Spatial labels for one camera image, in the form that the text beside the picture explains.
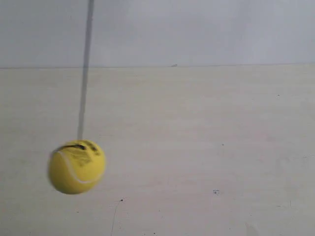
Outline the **yellow tennis ball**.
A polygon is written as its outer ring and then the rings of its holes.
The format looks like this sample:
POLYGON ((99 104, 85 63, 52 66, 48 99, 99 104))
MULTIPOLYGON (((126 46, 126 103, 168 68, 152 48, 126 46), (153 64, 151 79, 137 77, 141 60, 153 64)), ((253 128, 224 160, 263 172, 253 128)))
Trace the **yellow tennis ball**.
POLYGON ((75 195, 96 186, 105 169, 105 153, 97 143, 90 140, 73 140, 51 152, 47 176, 57 191, 75 195))

